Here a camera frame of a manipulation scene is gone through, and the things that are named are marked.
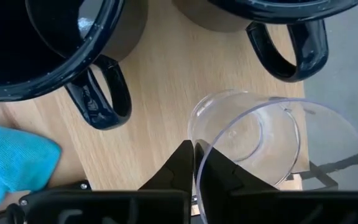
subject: gray floor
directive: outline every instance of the gray floor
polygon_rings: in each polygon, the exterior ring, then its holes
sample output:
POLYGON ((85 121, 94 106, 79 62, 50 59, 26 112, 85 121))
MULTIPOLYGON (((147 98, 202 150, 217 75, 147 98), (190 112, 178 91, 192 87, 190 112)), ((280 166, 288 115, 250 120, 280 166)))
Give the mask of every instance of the gray floor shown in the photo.
MULTIPOLYGON (((322 71, 305 81, 306 97, 344 113, 358 129, 358 6, 326 19, 326 25, 329 60, 322 71)), ((345 146, 343 153, 354 150, 351 147, 345 146)), ((349 170, 346 175, 348 184, 353 184, 358 171, 349 170)))

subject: dark blue enamel mug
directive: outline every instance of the dark blue enamel mug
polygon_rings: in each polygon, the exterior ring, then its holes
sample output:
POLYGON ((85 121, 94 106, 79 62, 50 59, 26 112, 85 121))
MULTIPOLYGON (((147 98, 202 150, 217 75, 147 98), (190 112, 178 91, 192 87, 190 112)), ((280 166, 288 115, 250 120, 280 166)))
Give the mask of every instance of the dark blue enamel mug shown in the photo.
POLYGON ((27 100, 64 86, 92 127, 124 124, 132 105, 118 61, 135 47, 146 20, 146 1, 0 0, 0 101, 27 100), (112 105, 92 64, 103 73, 112 105))

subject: black machine part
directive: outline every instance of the black machine part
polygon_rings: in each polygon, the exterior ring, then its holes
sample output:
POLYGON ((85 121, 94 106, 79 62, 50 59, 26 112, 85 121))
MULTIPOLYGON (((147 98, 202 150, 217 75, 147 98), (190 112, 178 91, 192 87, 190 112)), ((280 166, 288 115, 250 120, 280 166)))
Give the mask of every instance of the black machine part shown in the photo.
MULTIPOLYGON (((139 190, 91 191, 87 181, 45 189, 0 212, 0 223, 199 224, 200 218, 190 217, 193 166, 200 152, 196 149, 194 163, 194 151, 184 141, 139 190)), ((281 192, 217 150, 210 156, 201 183, 208 223, 358 223, 358 192, 281 192)))

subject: wooden surface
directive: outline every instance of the wooden surface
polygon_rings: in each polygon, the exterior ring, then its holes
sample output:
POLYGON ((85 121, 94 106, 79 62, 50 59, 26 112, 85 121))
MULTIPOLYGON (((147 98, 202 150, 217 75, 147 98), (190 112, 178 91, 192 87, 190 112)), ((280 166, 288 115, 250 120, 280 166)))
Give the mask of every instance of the wooden surface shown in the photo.
MULTIPOLYGON (((293 61, 286 28, 269 28, 279 51, 293 61)), ((139 188, 187 138, 189 115, 208 93, 238 88, 272 96, 304 94, 302 83, 280 82, 264 70, 245 32, 206 30, 166 0, 149 1, 145 32, 120 66, 133 112, 117 129, 98 131, 87 125, 64 88, 33 100, 0 103, 0 125, 61 145, 51 185, 86 174, 93 189, 139 188)))

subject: light wood tabletop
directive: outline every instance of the light wood tabletop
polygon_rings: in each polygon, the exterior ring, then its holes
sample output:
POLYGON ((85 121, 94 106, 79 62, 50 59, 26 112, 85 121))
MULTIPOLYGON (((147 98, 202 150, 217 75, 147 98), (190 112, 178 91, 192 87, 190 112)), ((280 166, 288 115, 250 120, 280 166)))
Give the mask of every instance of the light wood tabletop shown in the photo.
MULTIPOLYGON (((285 26, 270 26, 279 51, 294 61, 285 26)), ((260 64, 246 32, 219 33, 187 19, 166 0, 149 1, 149 18, 134 51, 119 63, 132 97, 128 123, 109 131, 89 126, 64 88, 33 100, 0 103, 0 125, 45 136, 62 147, 50 185, 90 181, 93 189, 137 189, 187 139, 187 122, 209 93, 237 88, 303 97, 303 84, 276 80, 260 64)))

